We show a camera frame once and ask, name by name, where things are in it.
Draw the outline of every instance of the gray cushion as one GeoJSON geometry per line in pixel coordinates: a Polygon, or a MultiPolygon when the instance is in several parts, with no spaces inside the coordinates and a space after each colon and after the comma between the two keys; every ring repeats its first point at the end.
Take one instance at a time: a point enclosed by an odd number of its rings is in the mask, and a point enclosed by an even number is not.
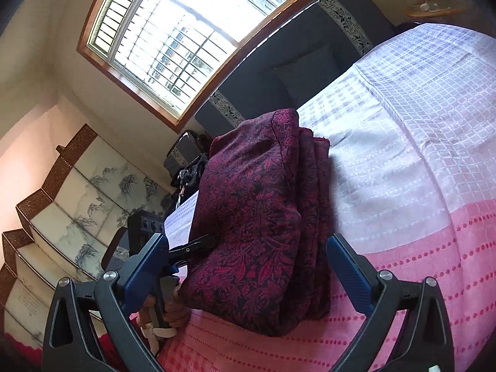
{"type": "Polygon", "coordinates": [[[335,63],[329,45],[277,67],[274,72],[297,107],[313,98],[342,73],[335,63]]]}

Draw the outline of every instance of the folded cloth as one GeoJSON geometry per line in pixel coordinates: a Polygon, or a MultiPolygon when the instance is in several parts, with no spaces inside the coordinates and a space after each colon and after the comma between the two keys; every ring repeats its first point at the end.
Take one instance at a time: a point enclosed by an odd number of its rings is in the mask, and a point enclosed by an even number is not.
{"type": "Polygon", "coordinates": [[[268,336],[329,312],[328,150],[293,109],[214,140],[189,239],[211,233],[220,242],[188,263],[187,306],[268,336]]]}

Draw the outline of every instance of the silver bolt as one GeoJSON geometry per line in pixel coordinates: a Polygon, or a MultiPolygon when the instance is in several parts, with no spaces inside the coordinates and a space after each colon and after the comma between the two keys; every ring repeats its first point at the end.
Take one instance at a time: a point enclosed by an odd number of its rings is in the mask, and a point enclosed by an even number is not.
{"type": "Polygon", "coordinates": [[[69,285],[69,283],[70,283],[70,279],[67,277],[63,277],[59,280],[59,285],[61,287],[65,287],[66,285],[69,285]]]}
{"type": "Polygon", "coordinates": [[[107,271],[104,275],[103,275],[103,279],[105,281],[112,281],[114,278],[117,277],[117,273],[115,271],[107,271]]]}
{"type": "Polygon", "coordinates": [[[393,273],[391,273],[388,270],[382,270],[379,273],[379,277],[382,278],[383,280],[389,281],[393,279],[393,273]]]}
{"type": "Polygon", "coordinates": [[[426,283],[427,283],[427,285],[430,285],[431,287],[435,287],[437,285],[437,281],[432,277],[427,277],[426,283]]]}

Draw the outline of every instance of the dark red folded clothing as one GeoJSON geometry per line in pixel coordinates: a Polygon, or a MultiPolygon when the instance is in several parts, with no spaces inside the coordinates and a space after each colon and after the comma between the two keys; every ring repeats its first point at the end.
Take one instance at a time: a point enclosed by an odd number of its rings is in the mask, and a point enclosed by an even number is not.
{"type": "Polygon", "coordinates": [[[268,336],[329,312],[328,150],[293,109],[214,140],[189,238],[220,243],[188,263],[187,306],[268,336]]]}

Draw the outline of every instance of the bed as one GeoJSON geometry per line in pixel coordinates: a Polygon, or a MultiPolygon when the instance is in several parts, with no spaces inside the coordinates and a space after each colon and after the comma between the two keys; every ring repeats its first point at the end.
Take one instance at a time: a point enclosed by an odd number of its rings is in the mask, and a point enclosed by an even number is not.
{"type": "MultiPolygon", "coordinates": [[[[425,24],[375,47],[298,110],[300,126],[331,142],[337,231],[377,270],[438,279],[460,372],[496,326],[495,103],[496,40],[425,24]]],[[[171,245],[188,239],[196,198],[166,220],[171,245]]],[[[323,320],[269,338],[193,310],[160,361],[169,372],[327,371],[364,319],[333,276],[323,320]]]]}

